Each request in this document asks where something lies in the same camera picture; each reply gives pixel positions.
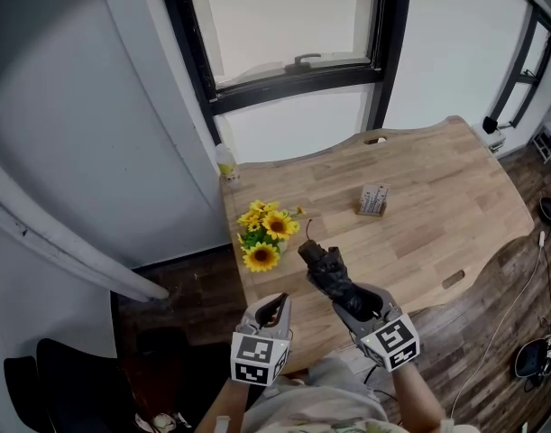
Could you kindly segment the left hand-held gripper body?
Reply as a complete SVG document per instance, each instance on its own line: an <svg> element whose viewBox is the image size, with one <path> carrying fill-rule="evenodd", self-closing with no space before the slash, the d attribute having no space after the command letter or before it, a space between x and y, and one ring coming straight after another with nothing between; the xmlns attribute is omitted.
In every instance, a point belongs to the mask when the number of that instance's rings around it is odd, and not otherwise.
<svg viewBox="0 0 551 433"><path fill-rule="evenodd" d="M238 326L231 344L231 378L247 384L272 385L288 361L290 339L288 325Z"/></svg>

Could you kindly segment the black umbrella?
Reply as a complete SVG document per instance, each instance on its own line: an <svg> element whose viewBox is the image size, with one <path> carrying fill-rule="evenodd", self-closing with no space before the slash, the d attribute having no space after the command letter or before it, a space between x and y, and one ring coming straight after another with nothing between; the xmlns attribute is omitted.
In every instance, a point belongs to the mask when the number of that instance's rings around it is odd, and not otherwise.
<svg viewBox="0 0 551 433"><path fill-rule="evenodd" d="M367 318L364 299L357 286L348 275L344 259L338 247L322 247L308 235L298 248L298 254L308 267L307 279L334 304L340 306L353 318Z"/></svg>

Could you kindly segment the person's left forearm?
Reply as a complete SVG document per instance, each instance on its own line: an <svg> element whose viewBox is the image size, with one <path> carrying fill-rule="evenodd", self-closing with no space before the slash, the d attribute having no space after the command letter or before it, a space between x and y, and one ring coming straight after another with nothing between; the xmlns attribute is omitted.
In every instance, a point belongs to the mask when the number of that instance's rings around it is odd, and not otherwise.
<svg viewBox="0 0 551 433"><path fill-rule="evenodd" d="M228 417L226 433L240 433L251 385L227 379L195 433L213 433L219 417Z"/></svg>

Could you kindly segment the person's right forearm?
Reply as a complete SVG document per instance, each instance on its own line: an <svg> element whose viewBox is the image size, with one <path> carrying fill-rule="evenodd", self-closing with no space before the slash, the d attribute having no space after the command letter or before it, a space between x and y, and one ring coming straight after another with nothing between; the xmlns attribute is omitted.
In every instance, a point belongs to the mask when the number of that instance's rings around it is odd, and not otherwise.
<svg viewBox="0 0 551 433"><path fill-rule="evenodd" d="M413 363L392 373L402 427L408 433L440 433L445 412Z"/></svg>

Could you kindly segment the person's grey clothing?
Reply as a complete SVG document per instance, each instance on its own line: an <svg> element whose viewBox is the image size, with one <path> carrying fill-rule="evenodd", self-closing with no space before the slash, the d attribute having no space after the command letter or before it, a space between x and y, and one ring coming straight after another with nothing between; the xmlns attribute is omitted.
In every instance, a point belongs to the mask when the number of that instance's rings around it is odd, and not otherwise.
<svg viewBox="0 0 551 433"><path fill-rule="evenodd" d="M401 415L390 421L371 388L338 358L318 361L303 383L283 377L273 388L245 412L241 433L408 433ZM440 433L481 432L445 416Z"/></svg>

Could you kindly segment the sunflower bouquet in white pot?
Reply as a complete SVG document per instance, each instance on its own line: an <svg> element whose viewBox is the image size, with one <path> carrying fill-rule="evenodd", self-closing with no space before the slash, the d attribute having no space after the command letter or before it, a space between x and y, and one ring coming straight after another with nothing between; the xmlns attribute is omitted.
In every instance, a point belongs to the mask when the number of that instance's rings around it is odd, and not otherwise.
<svg viewBox="0 0 551 433"><path fill-rule="evenodd" d="M276 267L283 247L300 229L298 218L305 215L301 206L280 208L278 201L265 203L255 199L239 216L241 227L237 241L243 251L243 264L250 272L268 272Z"/></svg>

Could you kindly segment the brown bag with floral cloth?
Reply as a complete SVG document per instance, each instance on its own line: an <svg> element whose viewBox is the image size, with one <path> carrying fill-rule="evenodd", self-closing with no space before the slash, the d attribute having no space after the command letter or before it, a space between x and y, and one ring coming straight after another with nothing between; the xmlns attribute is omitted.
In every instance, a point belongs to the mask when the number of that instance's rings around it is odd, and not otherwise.
<svg viewBox="0 0 551 433"><path fill-rule="evenodd" d="M179 395L186 381L182 362L175 355L134 355L122 359L137 416L151 433L193 431L194 426L179 411Z"/></svg>

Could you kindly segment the light wooden table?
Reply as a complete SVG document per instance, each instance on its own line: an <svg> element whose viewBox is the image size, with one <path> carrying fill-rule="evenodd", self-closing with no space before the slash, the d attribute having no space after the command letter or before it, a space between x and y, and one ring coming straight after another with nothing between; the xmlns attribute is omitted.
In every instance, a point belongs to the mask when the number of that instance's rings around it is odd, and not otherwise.
<svg viewBox="0 0 551 433"><path fill-rule="evenodd" d="M246 163L240 174L237 187L222 187L232 234L255 199L306 211L276 267L239 270L248 303L290 295L289 373L351 344L298 255L309 219L309 237L338 247L353 281L386 289L407 313L460 296L493 255L534 227L506 171L458 116L417 130L357 134L303 158ZM383 216L356 213L364 184L390 187Z"/></svg>

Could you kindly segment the white bottle with yellow label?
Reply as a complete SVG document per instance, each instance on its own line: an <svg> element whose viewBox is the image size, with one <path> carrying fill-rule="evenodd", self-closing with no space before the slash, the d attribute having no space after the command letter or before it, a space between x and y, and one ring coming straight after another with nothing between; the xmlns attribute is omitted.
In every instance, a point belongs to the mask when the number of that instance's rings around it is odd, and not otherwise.
<svg viewBox="0 0 551 433"><path fill-rule="evenodd" d="M216 164L226 183L235 184L240 181L240 172L231 150L224 144L216 146Z"/></svg>

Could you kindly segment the black office chair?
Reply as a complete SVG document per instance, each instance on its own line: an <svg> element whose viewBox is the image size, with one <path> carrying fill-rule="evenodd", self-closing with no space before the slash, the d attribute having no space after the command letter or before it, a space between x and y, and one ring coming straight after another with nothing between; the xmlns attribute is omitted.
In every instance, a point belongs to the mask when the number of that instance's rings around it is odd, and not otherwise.
<svg viewBox="0 0 551 433"><path fill-rule="evenodd" d="M43 339L36 356L5 359L20 420L36 433L150 433L167 414L194 430L206 407L190 385L184 332L153 329L136 343L135 354L112 358Z"/></svg>

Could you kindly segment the thick white pipe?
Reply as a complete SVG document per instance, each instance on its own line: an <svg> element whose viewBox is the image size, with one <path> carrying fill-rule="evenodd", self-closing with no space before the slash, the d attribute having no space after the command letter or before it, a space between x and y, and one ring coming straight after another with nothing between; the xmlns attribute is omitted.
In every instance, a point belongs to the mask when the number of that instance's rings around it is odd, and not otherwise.
<svg viewBox="0 0 551 433"><path fill-rule="evenodd" d="M0 165L0 205L32 231L83 262L96 272L118 281L152 299L166 299L170 293L162 286L132 272L97 250L36 203Z"/></svg>

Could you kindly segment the low white cabinet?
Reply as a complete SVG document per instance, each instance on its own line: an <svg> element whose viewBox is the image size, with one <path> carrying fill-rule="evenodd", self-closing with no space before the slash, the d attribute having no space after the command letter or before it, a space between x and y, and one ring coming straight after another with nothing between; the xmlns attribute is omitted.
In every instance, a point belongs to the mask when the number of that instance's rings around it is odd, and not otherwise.
<svg viewBox="0 0 551 433"><path fill-rule="evenodd" d="M496 129L491 134L487 134L481 127L474 126L473 131L491 153L498 152L505 144L506 137L502 130Z"/></svg>

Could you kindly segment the thin white pipe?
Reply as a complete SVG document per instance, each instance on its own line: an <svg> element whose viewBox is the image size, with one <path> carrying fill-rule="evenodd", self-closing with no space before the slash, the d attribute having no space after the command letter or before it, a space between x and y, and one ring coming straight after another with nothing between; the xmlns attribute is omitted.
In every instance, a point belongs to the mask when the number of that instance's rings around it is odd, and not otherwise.
<svg viewBox="0 0 551 433"><path fill-rule="evenodd" d="M96 272L72 255L63 252L57 246L44 239L19 221L14 215L0 205L0 229L32 253L53 263L65 272L96 286L108 289L129 299L146 302L149 298L130 287Z"/></svg>

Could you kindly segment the white step stool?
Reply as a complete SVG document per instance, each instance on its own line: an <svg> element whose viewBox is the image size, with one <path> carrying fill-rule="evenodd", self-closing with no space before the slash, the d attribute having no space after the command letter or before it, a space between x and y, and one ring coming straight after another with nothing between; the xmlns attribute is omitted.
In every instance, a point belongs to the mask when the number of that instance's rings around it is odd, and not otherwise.
<svg viewBox="0 0 551 433"><path fill-rule="evenodd" d="M532 136L531 142L540 152L544 163L551 161L551 123L542 123L536 133Z"/></svg>

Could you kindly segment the narrow black window frame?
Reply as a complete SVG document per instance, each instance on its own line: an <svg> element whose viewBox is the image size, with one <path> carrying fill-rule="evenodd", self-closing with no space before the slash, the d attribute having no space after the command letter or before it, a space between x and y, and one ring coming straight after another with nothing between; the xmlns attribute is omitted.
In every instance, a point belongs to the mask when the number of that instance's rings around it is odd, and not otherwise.
<svg viewBox="0 0 551 433"><path fill-rule="evenodd" d="M551 20L532 5L524 21L522 34L491 112L493 132L517 128L534 98L551 58Z"/></svg>

